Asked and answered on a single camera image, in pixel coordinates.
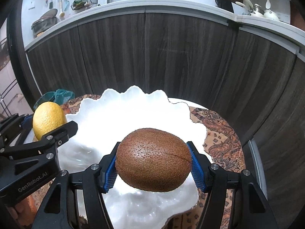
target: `wall outlet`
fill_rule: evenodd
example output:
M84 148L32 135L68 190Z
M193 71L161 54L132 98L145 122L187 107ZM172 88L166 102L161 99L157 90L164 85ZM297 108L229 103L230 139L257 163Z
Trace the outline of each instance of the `wall outlet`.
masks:
M29 9L32 9L32 8L35 8L35 2L32 1L30 4L29 4Z

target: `teal plastic bag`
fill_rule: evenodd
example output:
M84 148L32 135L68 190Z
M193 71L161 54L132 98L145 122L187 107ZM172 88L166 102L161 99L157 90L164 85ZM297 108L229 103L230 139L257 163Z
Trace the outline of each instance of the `teal plastic bag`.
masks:
M72 91L58 89L55 92L50 91L45 93L42 97L34 105L34 110L38 108L38 106L44 102L54 102L58 105L63 105L71 99L75 98L75 94Z

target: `countertop edge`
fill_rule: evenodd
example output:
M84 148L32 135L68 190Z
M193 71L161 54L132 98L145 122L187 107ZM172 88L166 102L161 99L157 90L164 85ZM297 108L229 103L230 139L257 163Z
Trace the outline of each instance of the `countertop edge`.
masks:
M216 16L220 16L222 18L235 21L237 23L259 27L263 30L271 31L274 34L280 35L305 48L305 32L284 22L273 21L267 18L251 17L248 15L236 15L216 6L186 0L123 0L97 6L75 14L67 19L64 19L63 21L60 21L59 23L51 27L50 29L46 30L41 36L31 41L27 46L25 46L24 49L25 51L29 50L31 47L38 44L48 35L54 33L55 31L59 31L61 28L68 26L69 24L72 24L73 22L76 22L80 19L118 9L149 6L181 7L214 14Z

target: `blue gripper pad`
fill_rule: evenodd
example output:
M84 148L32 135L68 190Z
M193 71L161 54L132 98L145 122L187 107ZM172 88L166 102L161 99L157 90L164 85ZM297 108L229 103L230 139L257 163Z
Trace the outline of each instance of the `blue gripper pad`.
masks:
M117 177L117 171L115 169L115 159L116 159L116 156L114 155L114 158L112 159L112 161L106 171L106 180L105 180L105 184L103 186L103 188L106 192L108 192L109 189L113 188L114 182Z
M189 143L186 143L189 147L189 150L191 152L191 156L192 156L192 169L191 169L191 173L194 179L194 182L196 184L197 188L200 188L202 192L204 192L206 185L204 183L204 172L202 170L202 168L200 167L200 164L197 160L197 158L195 157L195 154L193 152L193 150L191 149L191 147L189 146Z

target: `black knife holder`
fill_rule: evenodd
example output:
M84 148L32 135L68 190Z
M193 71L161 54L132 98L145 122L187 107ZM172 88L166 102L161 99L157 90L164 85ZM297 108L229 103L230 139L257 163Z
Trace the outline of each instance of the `black knife holder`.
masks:
M218 7L234 13L231 0L215 0Z

